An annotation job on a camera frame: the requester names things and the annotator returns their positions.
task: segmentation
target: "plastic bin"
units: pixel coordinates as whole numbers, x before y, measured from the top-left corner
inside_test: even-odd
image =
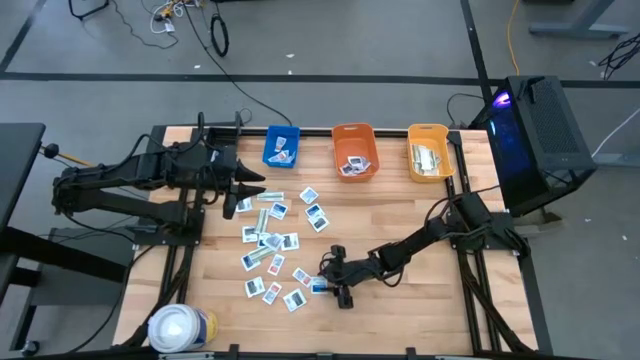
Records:
[[[447,134],[449,129],[440,124],[413,124],[409,127],[407,136],[407,158],[409,159],[409,174],[415,182],[438,182],[455,173],[449,162],[449,149],[447,148]],[[413,152],[411,144],[424,145],[436,153],[440,158],[438,163],[438,175],[420,175],[413,169]]]
[[[344,182],[365,182],[371,180],[380,168],[378,150],[373,128],[369,124],[343,124],[331,130],[333,149],[336,161],[336,172]],[[371,162],[371,166],[362,174],[344,176],[340,167],[346,164],[348,156],[364,156]]]
[[[291,163],[271,162],[269,158],[277,154],[276,140],[278,137],[287,139],[282,147],[282,151],[289,150],[289,155],[296,153]],[[298,160],[298,144],[300,143],[300,128],[297,126],[280,126],[271,125],[267,129],[267,140],[264,144],[264,152],[262,153],[262,162],[271,167],[292,168]]]

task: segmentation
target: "computer tower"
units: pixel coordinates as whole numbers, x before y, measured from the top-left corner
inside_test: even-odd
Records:
[[[555,76],[506,78],[469,128],[487,131],[512,216],[576,191],[596,170]]]

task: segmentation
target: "wooden table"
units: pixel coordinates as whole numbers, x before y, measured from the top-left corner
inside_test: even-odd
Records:
[[[169,127],[164,143],[189,141],[190,134],[191,128]],[[462,131],[461,137],[471,189],[496,185],[486,133]],[[239,344],[240,351],[257,352],[403,354],[406,347],[415,347],[418,354],[472,353],[458,262],[448,241],[416,254],[396,288],[378,281],[353,288],[355,307],[351,310],[338,309],[331,295],[311,295],[291,276],[296,267],[311,275],[317,273],[322,254],[333,244],[345,246],[347,260],[355,260],[366,257],[367,250],[404,239],[422,226],[429,207],[446,197],[444,182],[418,184],[409,178],[406,139],[377,138],[376,144],[378,173],[368,183],[345,184],[335,173],[330,137],[301,138],[294,169],[270,168],[262,163],[264,137],[240,139],[238,157],[266,176],[262,186],[285,192],[289,211],[282,221],[270,218],[268,231],[297,232],[301,245],[297,251],[283,253],[286,261],[277,277],[267,274],[271,258],[246,272],[240,258],[255,245],[242,243],[241,226],[254,225],[256,209],[271,203],[254,199],[254,210],[236,214],[233,220],[222,218],[222,199],[207,208],[187,294],[187,304],[209,309],[219,320],[218,336],[205,349],[227,351],[230,344]],[[450,154],[455,166],[453,148]],[[458,176],[454,179],[456,193],[462,192]],[[304,213],[308,205],[298,196],[307,186],[320,194],[318,203],[330,221],[321,233],[308,223]],[[503,209],[498,189],[481,196],[490,210]],[[177,197],[177,190],[160,189],[151,194],[154,202]],[[166,247],[153,249],[131,271],[114,344],[127,339],[156,302],[166,253]],[[525,344],[537,348],[516,257],[496,250],[485,251],[485,258],[497,309]],[[258,296],[247,298],[244,282],[256,276],[262,276],[267,287],[274,280],[283,285],[272,306]],[[302,289],[308,303],[289,313],[282,295],[296,288]],[[483,345],[488,349],[485,317],[477,302],[476,309]]]

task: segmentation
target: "concrete floor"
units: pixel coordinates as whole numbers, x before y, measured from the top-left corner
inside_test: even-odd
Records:
[[[78,0],[78,12],[101,2]],[[512,38],[523,75],[599,80],[602,69],[589,61],[598,62],[608,54],[615,40],[539,38],[527,31],[531,21],[574,18],[585,2],[520,4]],[[145,3],[151,7],[153,0]],[[36,0],[5,1],[0,12],[0,49],[10,46],[35,4]],[[118,4],[147,42],[170,43],[167,37],[149,32],[149,15],[140,2],[119,0]],[[489,76],[512,75],[505,28],[513,1],[474,0],[471,5]],[[294,75],[477,77],[457,1],[264,0],[222,3],[220,7],[231,36],[229,55],[220,63],[231,74],[286,75],[291,71]],[[208,6],[207,18],[212,10]],[[196,25],[206,35],[202,17],[194,14]],[[629,26],[635,34],[640,31],[639,15],[640,3],[618,0],[602,22]],[[49,0],[7,71],[220,74],[202,52],[186,19],[176,19],[175,25],[180,42],[162,51],[144,47],[129,36],[113,5],[83,26],[69,15],[66,1]],[[640,80],[640,58],[629,62],[612,80]],[[445,104],[451,94],[480,93],[475,86],[450,85],[240,85],[286,113],[298,126],[352,121],[387,128],[406,128],[415,122],[448,124]],[[567,89],[566,93],[592,150],[640,106],[640,89]],[[468,122],[480,106],[475,99],[460,98],[454,101],[452,113]],[[228,121],[242,107],[253,111],[252,125],[282,122],[228,83],[0,80],[1,121],[45,123],[45,143],[56,142],[64,152],[96,163],[118,161],[135,138],[153,125],[193,123],[198,111],[205,113],[207,121]],[[640,119],[636,119],[602,151],[637,149],[639,133]],[[61,170],[55,162],[36,161],[11,225],[34,233],[72,226],[54,216],[49,205],[52,178]],[[549,207],[565,217],[566,227],[532,241],[556,354],[628,359],[640,353],[640,343],[635,341],[640,333],[640,232],[633,226],[639,215],[640,195],[634,187],[638,181],[639,170],[600,169],[577,193]],[[79,218],[105,226],[121,217],[95,211]],[[12,288],[13,300],[8,298],[0,308],[0,329],[11,323],[11,306],[17,306],[22,290]],[[42,309],[30,337],[48,340],[42,353],[59,353],[82,342],[107,313],[108,307],[96,306]],[[112,321],[87,349],[107,347],[114,326]],[[56,327],[62,330],[53,331]]]

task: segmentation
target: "plastic tub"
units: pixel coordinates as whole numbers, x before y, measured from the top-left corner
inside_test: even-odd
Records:
[[[344,124],[331,130],[338,178],[344,182],[365,182],[371,180],[380,168],[376,138],[369,124]],[[344,176],[340,167],[346,164],[348,156],[364,156],[371,162],[366,172],[355,176]]]
[[[211,312],[188,305],[167,305],[148,325],[149,342],[161,353],[176,353],[202,347],[218,333],[218,320]]]
[[[282,147],[282,151],[289,150],[289,155],[295,152],[291,163],[271,162],[269,158],[276,155],[276,141],[278,137],[287,139]],[[267,141],[264,144],[264,152],[262,153],[262,162],[271,167],[292,168],[298,160],[298,144],[300,143],[300,128],[297,126],[280,126],[271,125],[267,130]]]
[[[449,162],[449,149],[447,148],[447,134],[449,129],[440,124],[413,124],[409,127],[407,136],[407,158],[409,159],[409,174],[415,182],[438,182],[455,173]],[[438,163],[438,175],[420,175],[413,168],[413,152],[411,145],[424,145],[435,152],[440,158]]]

